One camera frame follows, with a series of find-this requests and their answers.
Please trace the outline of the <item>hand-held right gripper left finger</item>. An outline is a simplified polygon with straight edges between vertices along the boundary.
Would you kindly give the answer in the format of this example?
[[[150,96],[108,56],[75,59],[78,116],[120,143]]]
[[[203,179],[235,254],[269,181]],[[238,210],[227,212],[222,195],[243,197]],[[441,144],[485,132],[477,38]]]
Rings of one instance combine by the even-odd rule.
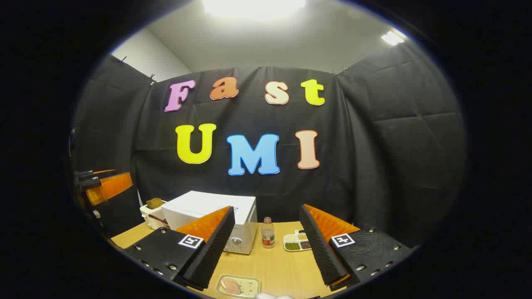
[[[234,224],[234,208],[226,206],[175,230],[158,228],[123,252],[166,280],[203,291]]]

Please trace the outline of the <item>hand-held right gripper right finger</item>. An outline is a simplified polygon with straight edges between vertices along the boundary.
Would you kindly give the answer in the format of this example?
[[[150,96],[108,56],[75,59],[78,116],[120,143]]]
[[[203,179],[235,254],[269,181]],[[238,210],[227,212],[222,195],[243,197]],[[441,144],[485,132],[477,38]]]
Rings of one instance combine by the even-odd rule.
[[[367,283],[391,270],[413,247],[374,228],[360,229],[308,204],[299,221],[325,286],[331,291]]]

